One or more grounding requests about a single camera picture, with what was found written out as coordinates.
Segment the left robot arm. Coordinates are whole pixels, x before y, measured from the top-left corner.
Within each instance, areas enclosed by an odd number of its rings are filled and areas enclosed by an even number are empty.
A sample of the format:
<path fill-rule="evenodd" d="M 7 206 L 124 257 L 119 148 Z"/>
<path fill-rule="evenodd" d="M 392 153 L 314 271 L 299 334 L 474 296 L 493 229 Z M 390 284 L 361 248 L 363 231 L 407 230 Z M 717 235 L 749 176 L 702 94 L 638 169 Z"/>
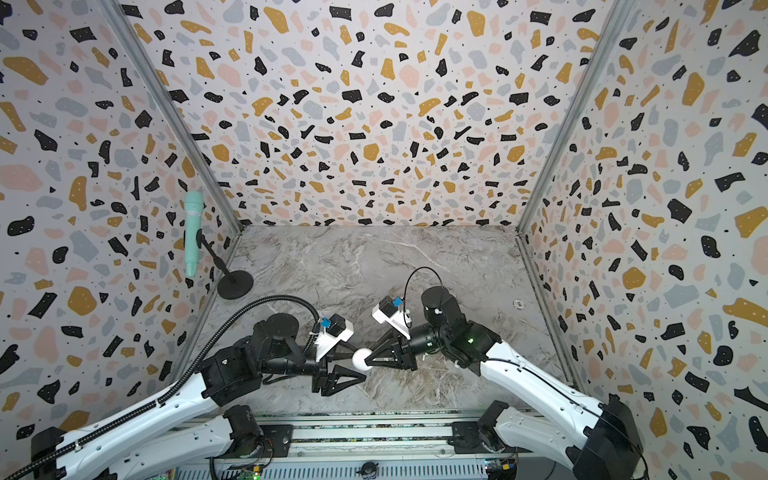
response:
<path fill-rule="evenodd" d="M 297 320 L 274 314 L 234 345 L 214 348 L 244 314 L 290 302 L 314 319 L 309 343 L 296 342 Z M 144 479 L 188 459 L 247 455 L 267 442 L 249 407 L 235 400 L 283 377 L 306 376 L 324 397 L 365 381 L 364 374 L 332 365 L 335 349 L 353 333 L 338 315 L 323 319 L 308 301 L 270 295 L 232 315 L 171 386 L 100 422 L 64 431 L 51 427 L 32 438 L 31 461 L 14 479 Z"/>

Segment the white earbud charging case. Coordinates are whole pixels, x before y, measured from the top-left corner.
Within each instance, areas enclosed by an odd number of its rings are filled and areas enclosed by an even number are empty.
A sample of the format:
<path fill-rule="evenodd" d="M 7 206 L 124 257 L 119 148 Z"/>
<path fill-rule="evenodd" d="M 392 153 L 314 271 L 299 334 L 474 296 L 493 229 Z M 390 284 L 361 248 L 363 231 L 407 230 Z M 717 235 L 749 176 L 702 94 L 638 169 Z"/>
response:
<path fill-rule="evenodd" d="M 359 372 L 370 371 L 372 366 L 367 363 L 367 359 L 371 354 L 372 351 L 368 348 L 360 348 L 356 350 L 352 356 L 353 368 Z"/>

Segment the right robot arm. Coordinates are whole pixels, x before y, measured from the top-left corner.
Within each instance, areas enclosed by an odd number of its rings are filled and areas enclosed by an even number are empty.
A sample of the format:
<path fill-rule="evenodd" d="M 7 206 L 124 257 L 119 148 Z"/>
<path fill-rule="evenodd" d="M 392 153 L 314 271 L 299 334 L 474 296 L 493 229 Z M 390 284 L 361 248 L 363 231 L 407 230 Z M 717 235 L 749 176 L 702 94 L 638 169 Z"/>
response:
<path fill-rule="evenodd" d="M 469 320 L 443 286 L 421 296 L 425 321 L 411 326 L 402 299 L 386 297 L 373 318 L 390 326 L 372 349 L 353 356 L 360 371 L 417 369 L 422 354 L 440 354 L 511 392 L 535 410 L 493 402 L 474 428 L 472 445 L 491 452 L 522 448 L 571 470 L 578 479 L 646 479 L 647 460 L 630 408 L 616 395 L 603 402 L 559 381 L 525 359 L 499 334 Z"/>

